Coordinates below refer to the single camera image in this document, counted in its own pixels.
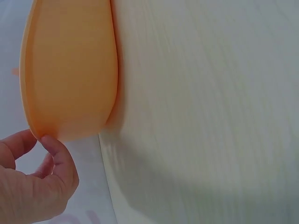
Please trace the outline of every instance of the curved edge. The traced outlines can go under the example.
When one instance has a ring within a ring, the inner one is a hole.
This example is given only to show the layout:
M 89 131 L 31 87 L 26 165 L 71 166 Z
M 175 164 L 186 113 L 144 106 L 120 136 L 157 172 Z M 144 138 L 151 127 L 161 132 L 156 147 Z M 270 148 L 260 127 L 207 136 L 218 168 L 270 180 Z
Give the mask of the curved edge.
M 23 104 L 23 109 L 25 113 L 26 120 L 28 122 L 29 128 L 32 134 L 38 139 L 37 131 L 34 128 L 34 122 L 31 118 L 30 107 L 28 103 L 28 90 L 26 87 L 26 54 L 27 54 L 27 42 L 29 37 L 30 28 L 32 25 L 32 20 L 34 17 L 34 11 L 36 9 L 37 4 L 41 4 L 41 0 L 34 0 L 32 3 L 31 10 L 29 12 L 29 16 L 27 18 L 26 26 L 23 33 L 23 39 L 21 42 L 21 51 L 20 51 L 20 68 L 19 68 L 19 79 L 20 79 L 20 91 L 21 91 L 21 100 Z

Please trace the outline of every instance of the finger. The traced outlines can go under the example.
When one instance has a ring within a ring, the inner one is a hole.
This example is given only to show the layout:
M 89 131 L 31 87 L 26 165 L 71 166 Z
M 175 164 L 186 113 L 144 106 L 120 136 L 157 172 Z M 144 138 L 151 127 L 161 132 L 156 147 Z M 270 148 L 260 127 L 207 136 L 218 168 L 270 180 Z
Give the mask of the finger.
M 45 177 L 56 190 L 71 196 L 78 186 L 79 178 L 75 163 L 68 149 L 58 140 L 44 136 L 41 144 L 53 156 L 53 174 Z
M 49 176 L 50 174 L 52 174 L 53 172 L 53 168 L 54 168 L 54 161 L 53 161 L 53 157 L 50 153 L 48 153 L 42 164 L 39 166 L 39 168 L 36 170 L 36 172 L 34 172 L 33 174 L 31 174 L 32 176 L 36 176 L 40 179 L 44 179 L 45 177 Z
M 0 140 L 0 165 L 4 168 L 15 169 L 15 160 L 29 152 L 36 142 L 30 130 L 18 132 Z
M 14 159 L 17 160 L 33 149 L 36 142 L 37 140 L 31 131 L 25 130 L 0 140 L 0 147 L 9 150 Z

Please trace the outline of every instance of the orange plastic lid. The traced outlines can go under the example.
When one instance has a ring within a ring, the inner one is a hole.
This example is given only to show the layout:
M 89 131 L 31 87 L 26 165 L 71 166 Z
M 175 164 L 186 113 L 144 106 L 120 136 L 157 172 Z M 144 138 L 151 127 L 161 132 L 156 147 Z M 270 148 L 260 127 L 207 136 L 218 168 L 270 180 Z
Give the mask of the orange plastic lid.
M 35 0 L 20 58 L 21 96 L 32 133 L 61 141 L 104 127 L 117 92 L 109 0 Z

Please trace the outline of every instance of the hand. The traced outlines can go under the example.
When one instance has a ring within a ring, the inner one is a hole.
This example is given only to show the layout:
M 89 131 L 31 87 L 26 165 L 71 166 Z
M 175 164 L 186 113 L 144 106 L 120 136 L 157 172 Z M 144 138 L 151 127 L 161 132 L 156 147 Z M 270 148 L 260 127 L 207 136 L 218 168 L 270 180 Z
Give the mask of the hand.
M 33 174 L 15 170 L 15 160 L 28 153 L 37 140 L 30 130 L 0 140 L 0 223 L 32 224 L 64 212 L 79 184 L 74 161 L 58 140 L 40 142 L 49 152 Z

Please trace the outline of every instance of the orange rubber piece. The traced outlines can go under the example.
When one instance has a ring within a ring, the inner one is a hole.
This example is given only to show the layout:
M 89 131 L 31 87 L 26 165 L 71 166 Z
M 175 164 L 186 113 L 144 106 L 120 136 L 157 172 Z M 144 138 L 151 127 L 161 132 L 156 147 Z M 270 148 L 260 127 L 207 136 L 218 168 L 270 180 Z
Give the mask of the orange rubber piece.
M 20 87 L 37 139 L 99 133 L 118 82 L 110 0 L 34 0 L 24 31 Z

